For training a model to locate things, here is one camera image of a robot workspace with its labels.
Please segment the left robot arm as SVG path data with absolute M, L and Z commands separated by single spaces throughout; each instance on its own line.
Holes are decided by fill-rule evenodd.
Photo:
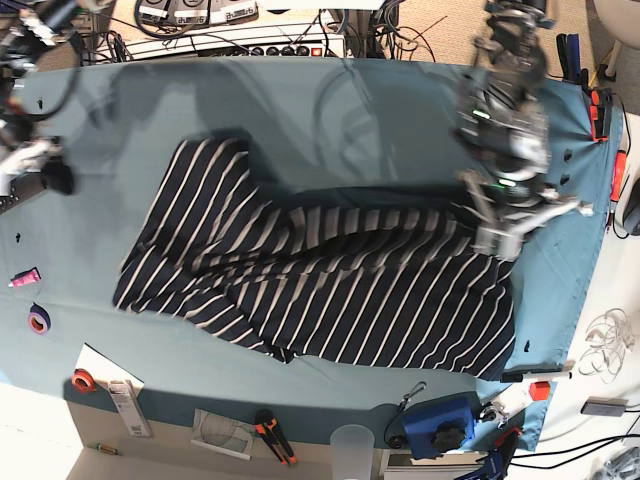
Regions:
M 549 122 L 536 96 L 547 73 L 539 29 L 555 24 L 549 1 L 488 1 L 491 33 L 474 40 L 477 56 L 459 83 L 455 135 L 481 170 L 459 172 L 481 224 L 476 252 L 513 262 L 530 234 L 550 220 L 591 204 L 558 192 L 547 183 L 551 152 Z

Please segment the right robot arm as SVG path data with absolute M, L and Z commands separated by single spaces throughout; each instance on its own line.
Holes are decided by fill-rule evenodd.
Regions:
M 62 140 L 42 136 L 38 125 L 57 115 L 69 101 L 81 68 L 82 54 L 58 103 L 44 113 L 28 113 L 14 96 L 19 80 L 37 70 L 46 53 L 77 36 L 73 20 L 83 10 L 78 1 L 43 1 L 23 5 L 1 40 L 1 195 L 12 195 L 15 179 L 36 174 L 44 188 L 62 195 L 75 191 L 73 172 L 63 159 Z

